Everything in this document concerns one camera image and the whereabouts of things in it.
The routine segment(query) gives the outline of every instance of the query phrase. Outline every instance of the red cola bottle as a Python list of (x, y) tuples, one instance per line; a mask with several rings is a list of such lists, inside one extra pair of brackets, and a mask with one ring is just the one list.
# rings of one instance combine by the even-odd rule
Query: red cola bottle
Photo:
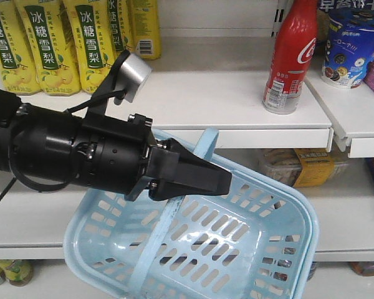
[(295, 0), (274, 46), (263, 104), (270, 112), (295, 111), (316, 46), (317, 0)]

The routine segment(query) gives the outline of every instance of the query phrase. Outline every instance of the white shelf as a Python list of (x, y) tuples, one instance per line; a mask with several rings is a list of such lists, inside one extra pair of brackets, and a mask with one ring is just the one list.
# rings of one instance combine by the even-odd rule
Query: white shelf
[(322, 58), (314, 57), (306, 83), (332, 122), (341, 150), (350, 147), (351, 158), (374, 157), (374, 92), (362, 83), (346, 90), (321, 79)]
[[(255, 168), (252, 150), (217, 152)], [(301, 188), (315, 207), (320, 239), (315, 260), (374, 260), (374, 186), (362, 159), (341, 177)], [(0, 172), (0, 192), (11, 176)], [(0, 203), (0, 259), (62, 259), (64, 232), (85, 193), (81, 187), (39, 194), (17, 183)]]
[[(164, 38), (163, 56), (150, 62), (154, 72), (135, 101), (112, 104), (107, 115), (143, 114), (154, 119), (154, 128), (194, 143), (205, 128), (215, 127), (218, 148), (326, 148), (331, 121), (306, 86), (290, 115), (262, 106), (272, 43), (265, 37)], [(87, 99), (84, 92), (22, 98), (59, 111)]]
[[(77, 278), (63, 260), (34, 262), (35, 275), (24, 287), (0, 285), (2, 298), (111, 299), (110, 295)], [(306, 283), (303, 299), (374, 299), (374, 276), (355, 274), (347, 263), (320, 263), (314, 277)]]

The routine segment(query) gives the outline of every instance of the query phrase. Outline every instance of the shopping basket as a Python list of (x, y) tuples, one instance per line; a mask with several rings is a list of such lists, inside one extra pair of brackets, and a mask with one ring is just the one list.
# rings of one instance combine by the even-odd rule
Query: shopping basket
[(312, 206), (295, 189), (212, 154), (217, 134), (206, 130), (194, 153), (232, 172), (227, 196), (155, 202), (143, 192), (127, 202), (90, 189), (65, 233), (71, 271), (115, 298), (300, 298), (319, 236)]

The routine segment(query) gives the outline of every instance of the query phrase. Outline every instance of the black cable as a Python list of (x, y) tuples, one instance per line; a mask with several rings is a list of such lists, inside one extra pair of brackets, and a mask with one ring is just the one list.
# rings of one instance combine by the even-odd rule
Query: black cable
[(12, 188), (12, 186), (15, 184), (16, 181), (17, 181), (16, 178), (12, 178), (10, 183), (8, 183), (8, 185), (4, 188), (4, 190), (0, 194), (0, 202), (3, 199), (3, 197), (7, 194), (7, 192), (10, 191), (10, 189)]

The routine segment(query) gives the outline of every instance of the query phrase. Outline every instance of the blue snack canister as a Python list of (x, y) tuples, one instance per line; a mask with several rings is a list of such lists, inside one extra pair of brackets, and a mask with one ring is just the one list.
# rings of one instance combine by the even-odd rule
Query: blue snack canister
[(374, 60), (374, 11), (330, 11), (322, 79), (339, 88), (358, 87)]

